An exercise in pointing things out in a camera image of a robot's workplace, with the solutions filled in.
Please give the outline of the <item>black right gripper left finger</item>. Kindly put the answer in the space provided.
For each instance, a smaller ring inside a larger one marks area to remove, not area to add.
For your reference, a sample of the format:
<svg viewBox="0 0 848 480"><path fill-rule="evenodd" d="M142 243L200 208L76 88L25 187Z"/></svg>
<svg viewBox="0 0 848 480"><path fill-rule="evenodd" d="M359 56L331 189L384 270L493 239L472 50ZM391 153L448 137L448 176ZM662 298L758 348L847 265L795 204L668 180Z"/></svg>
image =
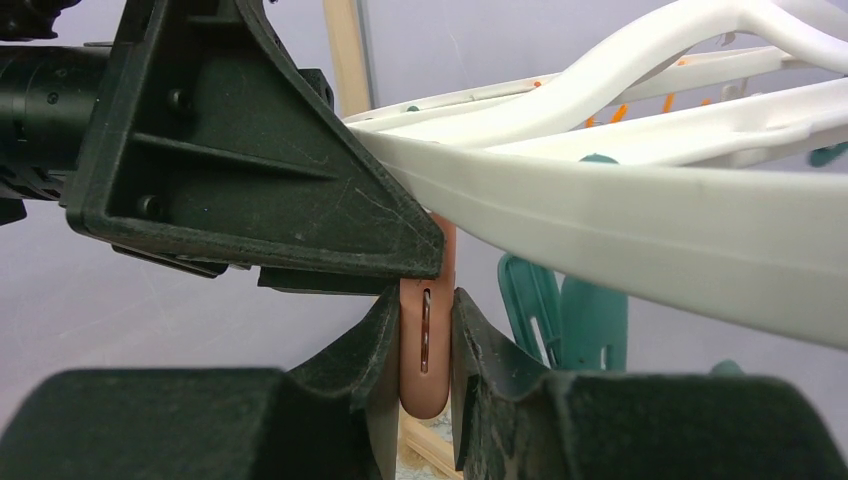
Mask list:
<svg viewBox="0 0 848 480"><path fill-rule="evenodd" d="M5 479L391 479L399 290L291 371L83 369L44 380L1 438Z"/></svg>

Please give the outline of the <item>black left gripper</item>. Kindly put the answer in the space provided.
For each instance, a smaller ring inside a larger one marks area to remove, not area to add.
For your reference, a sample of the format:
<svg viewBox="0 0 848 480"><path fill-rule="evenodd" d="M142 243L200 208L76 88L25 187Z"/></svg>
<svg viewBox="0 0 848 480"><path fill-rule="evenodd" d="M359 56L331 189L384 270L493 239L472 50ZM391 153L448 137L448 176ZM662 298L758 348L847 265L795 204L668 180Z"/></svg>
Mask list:
<svg viewBox="0 0 848 480"><path fill-rule="evenodd" d="M55 44L64 1L1 5L1 221L29 200L119 253L262 287L377 295L442 269L441 229L336 116L259 1L129 1Z"/></svg>

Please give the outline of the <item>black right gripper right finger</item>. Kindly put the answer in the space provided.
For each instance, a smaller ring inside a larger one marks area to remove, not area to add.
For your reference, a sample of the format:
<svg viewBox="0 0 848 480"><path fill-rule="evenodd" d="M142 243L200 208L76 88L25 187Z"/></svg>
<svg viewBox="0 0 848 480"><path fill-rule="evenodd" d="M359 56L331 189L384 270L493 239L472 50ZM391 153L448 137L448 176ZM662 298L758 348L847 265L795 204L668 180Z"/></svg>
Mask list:
<svg viewBox="0 0 848 480"><path fill-rule="evenodd" d="M468 479L843 479L791 384L551 370L454 294L454 462Z"/></svg>

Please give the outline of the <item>pink clothes peg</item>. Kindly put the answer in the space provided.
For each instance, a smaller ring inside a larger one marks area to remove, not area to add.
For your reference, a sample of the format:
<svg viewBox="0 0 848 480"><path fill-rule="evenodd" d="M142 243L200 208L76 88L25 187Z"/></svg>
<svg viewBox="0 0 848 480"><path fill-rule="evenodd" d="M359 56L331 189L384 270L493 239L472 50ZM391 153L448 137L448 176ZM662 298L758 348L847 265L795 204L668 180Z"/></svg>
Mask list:
<svg viewBox="0 0 848 480"><path fill-rule="evenodd" d="M431 217L445 238L440 275L400 282L399 396L405 411L418 419L441 414L451 381L456 226L435 213Z"/></svg>

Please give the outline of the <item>white oval clip hanger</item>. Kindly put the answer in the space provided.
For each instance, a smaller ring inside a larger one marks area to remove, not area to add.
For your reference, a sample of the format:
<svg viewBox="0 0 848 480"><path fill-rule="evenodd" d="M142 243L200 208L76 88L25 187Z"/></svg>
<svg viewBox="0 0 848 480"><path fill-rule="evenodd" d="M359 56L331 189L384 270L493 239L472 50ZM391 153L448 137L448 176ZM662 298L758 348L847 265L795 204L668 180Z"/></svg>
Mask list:
<svg viewBox="0 0 848 480"><path fill-rule="evenodd" d="M562 73L345 121L424 207L552 270L847 346L847 179L761 164L847 139L847 14L674 1Z"/></svg>

